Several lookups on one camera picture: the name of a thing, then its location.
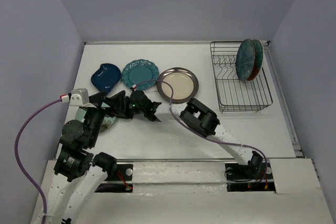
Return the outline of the red teal floral plate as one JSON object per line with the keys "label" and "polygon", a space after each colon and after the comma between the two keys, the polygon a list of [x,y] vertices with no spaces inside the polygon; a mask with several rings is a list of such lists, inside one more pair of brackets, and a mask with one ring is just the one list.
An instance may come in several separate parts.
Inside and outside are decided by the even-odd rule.
{"label": "red teal floral plate", "polygon": [[262,69],[263,60],[264,60],[264,47],[261,41],[258,39],[254,39],[253,43],[254,43],[255,53],[256,53],[255,54],[255,64],[251,72],[251,75],[247,79],[248,81],[252,81],[258,76],[260,70]]}

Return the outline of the pale green flower plate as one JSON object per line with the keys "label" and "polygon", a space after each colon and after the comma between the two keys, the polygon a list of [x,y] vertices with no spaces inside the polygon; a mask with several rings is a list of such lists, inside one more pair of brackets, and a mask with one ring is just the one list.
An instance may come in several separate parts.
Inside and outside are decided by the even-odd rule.
{"label": "pale green flower plate", "polygon": [[[81,121],[82,123],[84,122],[84,117],[86,115],[86,110],[85,109],[82,109],[82,108],[79,108],[76,112],[76,116],[75,116],[75,119],[78,120],[78,121]],[[116,117],[111,117],[111,116],[108,116],[106,115],[104,117],[104,120],[103,120],[103,123],[101,125],[101,128],[100,128],[100,133],[103,133],[105,131],[107,131],[110,127],[113,126],[113,124],[115,123],[116,121]]]}

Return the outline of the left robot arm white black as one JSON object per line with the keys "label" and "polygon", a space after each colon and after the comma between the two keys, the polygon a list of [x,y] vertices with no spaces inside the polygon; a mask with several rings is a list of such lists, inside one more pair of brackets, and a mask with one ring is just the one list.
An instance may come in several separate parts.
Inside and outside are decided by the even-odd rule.
{"label": "left robot arm white black", "polygon": [[80,211],[105,179],[115,176],[117,159],[87,150],[95,146],[107,112],[106,92],[89,95],[86,89],[70,93],[70,105],[86,109],[83,121],[68,121],[62,128],[61,151],[54,166],[48,196],[34,223],[76,223]]}

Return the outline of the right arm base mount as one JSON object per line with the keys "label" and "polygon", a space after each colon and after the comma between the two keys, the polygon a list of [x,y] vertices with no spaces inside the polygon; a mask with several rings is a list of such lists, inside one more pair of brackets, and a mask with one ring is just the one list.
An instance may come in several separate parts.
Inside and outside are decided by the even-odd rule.
{"label": "right arm base mount", "polygon": [[236,163],[226,163],[224,176],[227,182],[227,191],[248,192],[248,191],[273,191],[275,192],[275,183],[270,163],[267,164],[266,177],[261,180],[265,174],[265,163],[262,163],[257,175],[246,174],[247,168]]}

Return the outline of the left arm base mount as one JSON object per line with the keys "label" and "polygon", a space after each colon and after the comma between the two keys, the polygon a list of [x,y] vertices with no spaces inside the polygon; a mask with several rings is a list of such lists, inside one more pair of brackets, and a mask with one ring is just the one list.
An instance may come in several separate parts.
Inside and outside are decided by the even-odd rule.
{"label": "left arm base mount", "polygon": [[96,193],[132,193],[133,164],[117,164],[116,171],[96,189]]}

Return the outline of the blue plate white blossoms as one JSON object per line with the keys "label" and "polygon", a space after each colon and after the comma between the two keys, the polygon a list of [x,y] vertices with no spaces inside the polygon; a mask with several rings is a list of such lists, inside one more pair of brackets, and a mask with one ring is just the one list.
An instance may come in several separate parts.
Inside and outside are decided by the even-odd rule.
{"label": "blue plate white blossoms", "polygon": [[256,60],[255,46],[251,39],[245,39],[239,46],[236,55],[236,73],[240,80],[246,81],[254,68]]}

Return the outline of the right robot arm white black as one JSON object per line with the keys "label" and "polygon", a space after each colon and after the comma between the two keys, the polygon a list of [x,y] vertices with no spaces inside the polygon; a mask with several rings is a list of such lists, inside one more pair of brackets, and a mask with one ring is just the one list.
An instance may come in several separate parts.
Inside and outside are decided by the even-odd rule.
{"label": "right robot arm white black", "polygon": [[220,123],[217,114],[200,102],[191,98],[187,103],[173,104],[169,98],[169,107],[164,110],[160,102],[151,101],[143,91],[135,90],[129,96],[120,91],[109,98],[110,107],[115,116],[131,119],[135,114],[142,114],[151,122],[159,122],[156,114],[170,113],[184,128],[193,134],[218,144],[236,163],[248,178],[253,178],[261,171],[261,165],[266,158],[259,149],[238,142]]}

